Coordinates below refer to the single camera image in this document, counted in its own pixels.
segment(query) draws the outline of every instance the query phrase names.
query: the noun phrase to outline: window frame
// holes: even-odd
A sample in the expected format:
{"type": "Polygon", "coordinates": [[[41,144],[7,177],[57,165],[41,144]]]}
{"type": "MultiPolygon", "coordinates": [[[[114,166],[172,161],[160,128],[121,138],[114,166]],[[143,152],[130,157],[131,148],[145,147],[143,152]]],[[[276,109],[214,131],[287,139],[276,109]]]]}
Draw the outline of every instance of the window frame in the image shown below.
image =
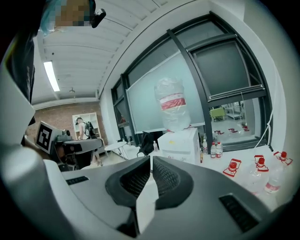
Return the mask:
{"type": "MultiPolygon", "coordinates": [[[[270,98],[270,91],[267,85],[267,81],[265,79],[265,76],[263,74],[262,68],[256,59],[255,55],[253,54],[252,50],[249,48],[247,43],[244,41],[244,39],[234,30],[233,27],[231,27],[227,22],[225,22],[222,18],[217,16],[215,13],[211,12],[207,15],[200,16],[198,18],[192,19],[188,22],[185,22],[172,30],[168,29],[164,35],[162,35],[160,38],[158,38],[156,41],[154,41],[150,46],[148,46],[126,69],[126,71],[121,74],[120,79],[112,89],[112,98],[115,104],[120,103],[121,101],[125,101],[126,109],[129,113],[130,119],[126,123],[122,123],[121,126],[118,126],[120,136],[124,136],[123,133],[124,130],[122,129],[125,126],[130,126],[130,130],[132,132],[132,138],[135,143],[135,146],[138,146],[139,138],[138,134],[135,134],[134,126],[133,126],[133,120],[132,116],[130,114],[129,104],[128,104],[128,98],[127,98],[127,92],[126,89],[129,88],[129,80],[128,80],[128,74],[151,52],[153,52],[155,49],[157,49],[161,44],[163,44],[168,39],[171,39],[178,49],[180,50],[181,54],[183,55],[189,70],[191,71],[191,74],[193,76],[194,82],[196,84],[196,88],[198,90],[198,94],[200,97],[203,115],[204,115],[204,121],[205,121],[205,133],[207,136],[207,141],[209,143],[212,142],[213,136],[212,136],[212,125],[211,125],[211,119],[210,119],[210,108],[217,106],[217,105],[223,105],[227,103],[237,102],[258,98],[259,100],[259,106],[261,111],[261,136],[264,133],[266,127],[267,127],[267,120],[270,118],[270,113],[272,111],[272,104],[271,104],[271,98],[270,98]],[[198,43],[192,44],[188,47],[183,47],[181,42],[176,37],[176,34],[180,33],[181,31],[186,30],[187,28],[190,28],[194,25],[198,25],[200,23],[205,22],[212,22],[217,27],[219,27],[222,31],[222,35],[210,37],[208,39],[199,41],[198,43]],[[248,67],[245,61],[245,58],[243,54],[246,54],[250,60],[252,65],[255,67],[255,71],[258,74],[258,78],[254,77],[255,81],[259,81],[259,85],[249,86],[243,89],[239,90],[232,90],[227,93],[220,93],[216,95],[211,95],[209,88],[201,74],[201,71],[193,57],[193,53],[199,49],[204,49],[209,46],[218,45],[220,43],[226,43],[229,41],[234,41],[239,54],[241,56],[241,59],[243,61],[243,65],[246,70],[247,78],[249,81],[249,85],[251,85],[250,81],[250,72],[248,71],[248,67]],[[116,89],[119,87],[119,85],[122,84],[123,86],[123,96],[119,96],[117,99],[117,93],[116,89]]],[[[270,123],[271,126],[271,134],[270,137],[272,137],[272,121],[270,123]]],[[[259,146],[266,145],[268,143],[268,135],[266,135],[262,141],[260,142],[259,146]]],[[[241,141],[241,142],[235,142],[235,143],[229,143],[224,146],[224,151],[233,151],[233,150],[242,150],[242,149],[248,149],[254,147],[259,142],[259,139],[256,140],[249,140],[249,141],[241,141]]]]}

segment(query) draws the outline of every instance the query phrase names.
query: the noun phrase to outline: white ceiling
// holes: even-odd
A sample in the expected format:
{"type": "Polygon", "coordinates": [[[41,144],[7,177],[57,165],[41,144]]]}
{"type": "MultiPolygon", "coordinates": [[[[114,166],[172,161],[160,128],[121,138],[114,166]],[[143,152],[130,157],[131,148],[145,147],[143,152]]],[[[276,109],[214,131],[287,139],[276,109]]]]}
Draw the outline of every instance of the white ceiling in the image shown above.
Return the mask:
{"type": "Polygon", "coordinates": [[[171,0],[96,0],[106,11],[97,28],[72,27],[35,39],[35,84],[32,103],[67,98],[95,98],[101,81],[120,47],[147,17],[171,0]],[[52,90],[43,62],[53,62],[60,88],[52,90]]]}

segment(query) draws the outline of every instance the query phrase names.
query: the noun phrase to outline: brick wall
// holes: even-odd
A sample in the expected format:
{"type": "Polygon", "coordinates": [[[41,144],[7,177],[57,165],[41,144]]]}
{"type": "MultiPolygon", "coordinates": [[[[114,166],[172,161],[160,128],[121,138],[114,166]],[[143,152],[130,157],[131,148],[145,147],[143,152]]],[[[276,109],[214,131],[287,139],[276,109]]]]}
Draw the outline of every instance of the brick wall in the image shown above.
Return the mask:
{"type": "Polygon", "coordinates": [[[69,130],[73,139],[76,139],[72,115],[83,113],[97,114],[101,137],[103,138],[105,145],[107,145],[107,137],[102,121],[100,105],[98,102],[60,105],[37,110],[34,115],[36,123],[29,126],[26,130],[26,133],[35,140],[39,123],[40,121],[44,121],[58,129],[69,130]]]}

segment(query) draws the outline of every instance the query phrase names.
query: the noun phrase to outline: fluorescent light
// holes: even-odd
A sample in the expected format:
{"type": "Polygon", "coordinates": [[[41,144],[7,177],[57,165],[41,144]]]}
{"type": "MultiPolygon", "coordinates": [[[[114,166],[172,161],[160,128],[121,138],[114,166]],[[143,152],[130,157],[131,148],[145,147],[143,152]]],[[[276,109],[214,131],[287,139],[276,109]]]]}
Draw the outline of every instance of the fluorescent light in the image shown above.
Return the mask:
{"type": "Polygon", "coordinates": [[[52,86],[53,90],[55,92],[59,91],[60,88],[58,87],[58,84],[57,84],[57,81],[56,81],[56,78],[55,78],[52,62],[44,62],[44,66],[45,66],[46,73],[47,73],[48,79],[51,83],[51,86],[52,86]]]}

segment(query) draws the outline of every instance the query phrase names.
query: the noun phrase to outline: white box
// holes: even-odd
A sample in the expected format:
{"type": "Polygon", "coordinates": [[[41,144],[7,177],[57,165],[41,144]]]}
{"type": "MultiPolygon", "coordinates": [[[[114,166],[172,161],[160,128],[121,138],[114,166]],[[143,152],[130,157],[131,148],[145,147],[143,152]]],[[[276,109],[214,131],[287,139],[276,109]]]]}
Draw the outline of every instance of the white box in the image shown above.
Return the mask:
{"type": "Polygon", "coordinates": [[[190,127],[176,133],[168,132],[157,141],[164,157],[195,165],[200,163],[200,144],[197,128],[190,127]]]}

